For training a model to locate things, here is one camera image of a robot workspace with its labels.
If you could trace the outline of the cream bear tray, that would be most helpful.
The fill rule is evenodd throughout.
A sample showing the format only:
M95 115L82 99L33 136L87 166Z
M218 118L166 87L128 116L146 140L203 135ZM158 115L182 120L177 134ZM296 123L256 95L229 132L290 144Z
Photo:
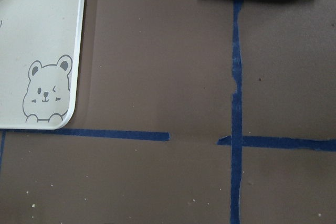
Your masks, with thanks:
M85 0L1 0L1 128L55 130L76 103Z

